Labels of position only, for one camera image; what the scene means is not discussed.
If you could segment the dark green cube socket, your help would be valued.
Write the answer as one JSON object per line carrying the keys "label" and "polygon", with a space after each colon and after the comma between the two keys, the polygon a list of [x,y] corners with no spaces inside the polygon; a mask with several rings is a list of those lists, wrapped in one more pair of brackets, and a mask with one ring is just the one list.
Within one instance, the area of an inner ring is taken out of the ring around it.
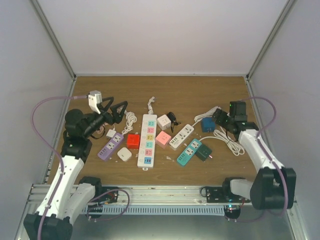
{"label": "dark green cube socket", "polygon": [[202,161],[205,162],[207,158],[211,158],[212,149],[209,148],[207,145],[202,144],[197,151],[195,152],[195,155]]}

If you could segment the white cube socket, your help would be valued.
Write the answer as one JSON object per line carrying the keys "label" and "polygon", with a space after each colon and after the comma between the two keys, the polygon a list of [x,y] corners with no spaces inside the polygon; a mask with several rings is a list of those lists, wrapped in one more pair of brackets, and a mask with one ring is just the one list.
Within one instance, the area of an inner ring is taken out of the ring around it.
{"label": "white cube socket", "polygon": [[157,118],[157,125],[160,127],[162,131],[170,128],[171,124],[172,122],[166,114]]}

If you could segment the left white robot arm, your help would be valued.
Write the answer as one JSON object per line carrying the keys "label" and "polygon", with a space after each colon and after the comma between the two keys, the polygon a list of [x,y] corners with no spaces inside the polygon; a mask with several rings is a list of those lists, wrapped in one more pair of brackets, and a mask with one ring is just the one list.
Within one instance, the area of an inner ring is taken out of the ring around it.
{"label": "left white robot arm", "polygon": [[69,240],[79,214],[90,202],[103,197],[101,180],[90,177],[71,193],[78,174],[92,148],[91,138],[103,124],[119,124],[128,106],[127,101],[113,104],[113,97],[102,98],[99,91],[85,96],[92,113],[79,109],[65,114],[65,131],[59,165],[50,188],[35,213],[28,213],[23,226],[31,240]]}

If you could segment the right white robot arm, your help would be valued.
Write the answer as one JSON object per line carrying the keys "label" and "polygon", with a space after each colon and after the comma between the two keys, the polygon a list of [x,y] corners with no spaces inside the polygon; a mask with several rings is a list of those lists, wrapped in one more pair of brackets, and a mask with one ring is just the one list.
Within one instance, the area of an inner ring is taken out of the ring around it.
{"label": "right white robot arm", "polygon": [[256,169],[253,182],[243,177],[225,178],[221,196],[228,203],[237,198],[248,199],[257,210],[290,209],[294,204],[296,172],[286,168],[273,155],[258,126],[248,121],[246,108],[244,101],[232,101],[229,112],[217,108],[212,115],[218,126],[233,134]]}

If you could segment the pink cube socket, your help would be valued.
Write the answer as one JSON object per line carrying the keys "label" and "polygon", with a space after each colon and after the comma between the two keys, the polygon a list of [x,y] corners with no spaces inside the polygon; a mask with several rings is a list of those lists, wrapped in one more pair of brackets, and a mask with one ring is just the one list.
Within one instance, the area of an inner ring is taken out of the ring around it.
{"label": "pink cube socket", "polygon": [[161,148],[165,149],[172,137],[163,130],[156,136],[155,143]]}

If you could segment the blue cube socket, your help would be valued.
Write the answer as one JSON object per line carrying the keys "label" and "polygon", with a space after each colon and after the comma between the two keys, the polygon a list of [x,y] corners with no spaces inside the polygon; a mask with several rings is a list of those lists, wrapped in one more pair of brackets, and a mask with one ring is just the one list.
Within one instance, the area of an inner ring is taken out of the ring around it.
{"label": "blue cube socket", "polygon": [[211,133],[215,130],[216,124],[211,117],[204,117],[201,121],[201,130],[203,133]]}

